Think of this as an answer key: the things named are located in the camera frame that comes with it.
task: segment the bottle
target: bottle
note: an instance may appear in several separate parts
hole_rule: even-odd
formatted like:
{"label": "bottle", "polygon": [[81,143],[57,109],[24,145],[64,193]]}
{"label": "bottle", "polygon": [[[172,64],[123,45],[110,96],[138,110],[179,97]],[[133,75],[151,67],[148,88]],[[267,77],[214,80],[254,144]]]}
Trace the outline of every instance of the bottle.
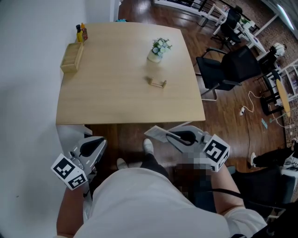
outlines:
{"label": "bottle", "polygon": [[81,30],[81,26],[76,25],[75,27],[77,29],[76,38],[77,38],[78,42],[82,42],[84,44],[83,31]]}
{"label": "bottle", "polygon": [[83,38],[84,38],[84,40],[87,40],[88,39],[88,34],[87,34],[87,29],[85,28],[85,24],[84,23],[81,24],[81,29],[83,31]]}

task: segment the shoe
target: shoe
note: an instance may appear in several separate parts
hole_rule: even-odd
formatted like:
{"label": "shoe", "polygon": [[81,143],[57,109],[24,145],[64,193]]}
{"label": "shoe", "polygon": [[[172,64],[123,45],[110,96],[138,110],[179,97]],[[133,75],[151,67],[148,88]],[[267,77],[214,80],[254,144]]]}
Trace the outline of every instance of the shoe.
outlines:
{"label": "shoe", "polygon": [[128,166],[127,166],[126,162],[124,161],[124,159],[119,158],[117,160],[117,168],[118,168],[118,170],[128,169]]}
{"label": "shoe", "polygon": [[249,164],[249,169],[250,169],[251,167],[256,168],[256,164],[253,163],[253,159],[254,159],[255,157],[257,157],[256,154],[255,154],[254,152],[251,153],[251,158],[250,158],[250,160],[247,161],[248,164]]}
{"label": "shoe", "polygon": [[284,161],[284,168],[287,169],[290,167],[298,168],[298,158],[290,156]]}
{"label": "shoe", "polygon": [[145,139],[143,142],[143,147],[144,147],[145,155],[153,154],[153,144],[152,144],[151,140]]}

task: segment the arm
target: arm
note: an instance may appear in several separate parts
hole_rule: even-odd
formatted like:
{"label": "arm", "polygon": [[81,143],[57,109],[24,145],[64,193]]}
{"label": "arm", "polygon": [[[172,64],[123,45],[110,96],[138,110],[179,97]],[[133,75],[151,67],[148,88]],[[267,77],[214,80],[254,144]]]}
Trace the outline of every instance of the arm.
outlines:
{"label": "arm", "polygon": [[298,151],[298,143],[296,142],[296,138],[292,139],[291,150]]}
{"label": "arm", "polygon": [[57,219],[57,235],[72,238],[83,225],[83,186],[66,189]]}
{"label": "arm", "polygon": [[221,54],[227,54],[227,53],[226,53],[225,51],[223,51],[223,50],[209,47],[201,57],[204,57],[209,51],[216,51],[216,52],[221,53]]}
{"label": "arm", "polygon": [[[223,188],[239,192],[227,167],[223,165],[218,172],[211,174],[212,188]],[[213,192],[215,208],[218,214],[224,215],[235,207],[244,207],[243,200],[222,192]]]}

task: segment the white shirt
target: white shirt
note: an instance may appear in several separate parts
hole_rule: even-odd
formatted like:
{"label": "white shirt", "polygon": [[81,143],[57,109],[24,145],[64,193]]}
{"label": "white shirt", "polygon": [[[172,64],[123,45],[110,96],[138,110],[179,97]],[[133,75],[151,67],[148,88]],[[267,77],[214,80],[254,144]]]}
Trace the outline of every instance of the white shirt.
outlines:
{"label": "white shirt", "polygon": [[284,55],[284,45],[282,45],[280,43],[275,43],[274,47],[276,49],[276,53],[275,53],[276,58],[278,56],[283,56]]}
{"label": "white shirt", "polygon": [[129,168],[95,190],[90,218],[75,238],[249,238],[265,226],[243,207],[225,216],[196,208],[163,175]]}

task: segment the wooden floor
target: wooden floor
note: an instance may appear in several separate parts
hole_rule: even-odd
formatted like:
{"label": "wooden floor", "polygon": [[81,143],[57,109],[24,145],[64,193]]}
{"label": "wooden floor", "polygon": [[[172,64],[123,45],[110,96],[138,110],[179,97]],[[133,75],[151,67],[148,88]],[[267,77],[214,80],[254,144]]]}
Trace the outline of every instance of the wooden floor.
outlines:
{"label": "wooden floor", "polygon": [[[214,22],[209,21],[205,27],[200,27],[196,23],[198,18],[195,15],[155,5],[153,0],[124,0],[120,6],[119,19],[180,29],[193,62],[195,62],[195,57],[201,56],[208,47],[219,48],[219,43],[210,39],[216,28]],[[221,60],[218,53],[210,56],[215,60]],[[198,78],[198,82],[200,91],[205,91],[202,79]],[[260,90],[260,85],[254,82],[254,79],[250,79],[245,81],[242,86],[234,87],[231,91],[218,91],[216,102],[203,101],[206,121],[191,123],[191,125],[208,131],[211,135],[216,134],[225,140],[231,146],[227,165],[235,165],[241,172],[249,172],[246,158],[252,152],[258,155],[285,146],[283,128],[275,123],[269,123],[270,117],[265,116],[262,112],[259,99],[251,97],[255,106],[254,113],[246,111],[243,116],[239,116],[242,106],[252,108],[248,92],[252,91],[259,96]],[[268,129],[262,125],[262,118],[267,122]],[[162,123],[157,125],[170,129],[178,124]],[[100,169],[102,173],[108,173],[107,169],[115,166],[117,158],[123,158],[126,161],[142,159],[144,132],[154,125],[90,125],[94,135],[105,136],[108,139],[108,148]],[[156,159],[163,165],[171,164],[181,156],[168,143],[163,144],[155,140],[152,142]]]}

